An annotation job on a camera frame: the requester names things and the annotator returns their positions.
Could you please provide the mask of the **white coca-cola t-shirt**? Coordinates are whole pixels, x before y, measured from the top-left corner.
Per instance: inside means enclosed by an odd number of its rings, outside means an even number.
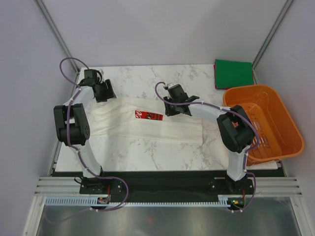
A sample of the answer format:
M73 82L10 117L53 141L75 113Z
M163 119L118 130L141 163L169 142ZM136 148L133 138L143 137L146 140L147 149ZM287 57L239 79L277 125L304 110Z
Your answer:
M202 120L183 114L168 117L160 100L120 96L106 102L91 102L87 113L93 136L203 143Z

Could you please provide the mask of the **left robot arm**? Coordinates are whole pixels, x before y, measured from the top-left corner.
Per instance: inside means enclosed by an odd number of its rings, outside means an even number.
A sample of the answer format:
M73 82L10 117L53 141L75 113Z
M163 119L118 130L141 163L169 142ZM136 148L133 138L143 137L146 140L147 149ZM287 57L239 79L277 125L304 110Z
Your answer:
M94 178L91 188L96 193L104 193L108 188L108 181L100 176L102 167L89 142L91 130L85 108L93 100L99 103L114 98L116 95L109 79L103 82L84 79L66 103L54 107L57 138L74 153L83 177Z

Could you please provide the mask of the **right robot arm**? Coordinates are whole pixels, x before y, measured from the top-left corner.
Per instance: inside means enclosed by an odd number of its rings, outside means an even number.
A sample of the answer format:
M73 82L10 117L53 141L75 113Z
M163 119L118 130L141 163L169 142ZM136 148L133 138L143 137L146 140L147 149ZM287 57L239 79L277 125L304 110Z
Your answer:
M218 125L220 137L227 149L228 179L225 187L230 193L238 193L243 188L246 163L249 151L257 147L253 145L254 138L259 138L258 131L251 123L243 107L222 107L192 96L183 102L164 97L165 113L169 116L185 114L202 118Z

